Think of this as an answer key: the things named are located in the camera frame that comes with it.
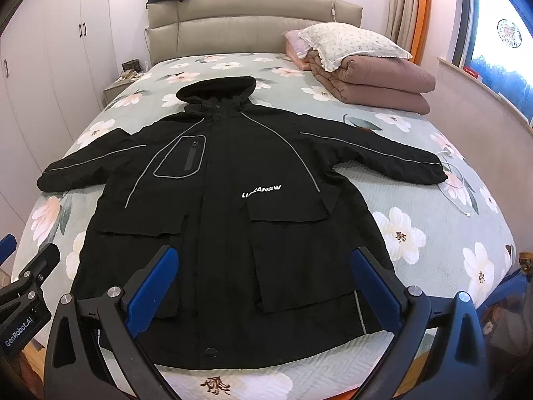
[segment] black jacket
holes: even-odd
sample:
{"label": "black jacket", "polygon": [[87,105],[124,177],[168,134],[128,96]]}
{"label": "black jacket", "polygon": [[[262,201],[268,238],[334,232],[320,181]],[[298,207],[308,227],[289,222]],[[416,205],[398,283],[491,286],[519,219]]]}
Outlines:
{"label": "black jacket", "polygon": [[[72,292],[124,285],[158,248],[180,269],[139,339],[157,364],[258,368],[362,335],[348,265],[366,246],[392,263],[361,193],[332,168],[358,160],[436,184],[439,159],[341,122],[253,105],[251,77],[197,82],[185,112],[134,135],[116,129],[51,164],[47,192],[105,183]],[[359,294],[367,331],[379,330]]]}

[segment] bed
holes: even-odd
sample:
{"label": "bed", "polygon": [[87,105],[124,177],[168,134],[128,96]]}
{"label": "bed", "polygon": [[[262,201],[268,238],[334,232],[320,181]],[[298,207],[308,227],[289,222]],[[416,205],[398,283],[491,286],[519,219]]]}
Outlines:
{"label": "bed", "polygon": [[[439,155],[450,176],[439,187],[392,181],[355,162],[336,170],[366,199],[404,284],[447,297],[467,290],[478,306],[515,263],[515,246],[501,211],[467,158],[425,117],[343,104],[311,72],[298,71],[284,55],[282,33],[331,21],[332,5],[337,21],[360,25],[362,8],[339,0],[186,0],[148,5],[154,66],[100,113],[68,153],[114,128],[134,133],[182,111],[184,105],[175,93],[187,84],[251,75],[257,80],[251,96],[255,104],[344,121]],[[39,246],[57,244],[61,261],[43,285],[52,312],[70,289],[102,190],[96,186],[44,193],[30,215],[14,277]],[[42,344],[49,328],[36,337]],[[239,400],[319,400],[360,386],[391,339],[392,334],[377,332],[313,357],[259,370],[161,366],[159,370],[186,400],[214,394],[206,383],[213,380],[217,393]],[[104,353],[118,386],[129,390],[112,355]]]}

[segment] curtain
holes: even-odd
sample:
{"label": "curtain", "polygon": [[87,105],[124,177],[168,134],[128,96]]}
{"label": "curtain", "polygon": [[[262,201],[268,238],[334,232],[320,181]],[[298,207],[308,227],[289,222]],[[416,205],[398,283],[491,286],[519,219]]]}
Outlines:
{"label": "curtain", "polygon": [[411,49],[419,0],[389,0],[386,36],[406,50]]}
{"label": "curtain", "polygon": [[430,24],[431,0],[419,0],[418,15],[416,17],[415,34],[412,40],[412,62],[420,65],[426,45],[427,31]]}

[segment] jacket sleeve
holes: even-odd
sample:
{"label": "jacket sleeve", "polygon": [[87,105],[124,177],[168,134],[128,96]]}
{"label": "jacket sleeve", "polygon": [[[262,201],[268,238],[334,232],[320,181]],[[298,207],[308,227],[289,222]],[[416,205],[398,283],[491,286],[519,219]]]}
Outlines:
{"label": "jacket sleeve", "polygon": [[437,184],[447,179],[439,158],[374,132],[318,117],[298,116],[299,133],[305,136],[331,166],[356,160],[391,179]]}
{"label": "jacket sleeve", "polygon": [[135,143],[122,129],[114,129],[69,156],[50,164],[37,180],[44,192],[63,192],[106,183],[113,169]]}

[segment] brown comforter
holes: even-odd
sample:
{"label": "brown comforter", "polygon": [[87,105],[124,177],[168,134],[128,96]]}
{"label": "brown comforter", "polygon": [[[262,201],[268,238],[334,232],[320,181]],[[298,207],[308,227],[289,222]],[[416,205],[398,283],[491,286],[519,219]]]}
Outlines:
{"label": "brown comforter", "polygon": [[413,63],[398,62],[401,59],[396,58],[350,56],[340,68],[326,72],[317,51],[308,53],[307,59],[314,77],[341,102],[418,114],[430,112],[420,93],[433,90],[435,78]]}

